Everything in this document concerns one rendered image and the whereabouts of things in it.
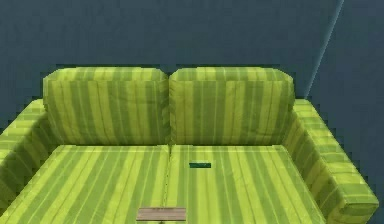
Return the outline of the green striped sofa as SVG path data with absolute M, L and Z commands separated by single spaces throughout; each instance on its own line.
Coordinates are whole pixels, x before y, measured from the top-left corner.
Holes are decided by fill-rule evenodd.
M 378 205 L 274 68 L 62 68 L 0 134 L 0 224 L 367 224 Z

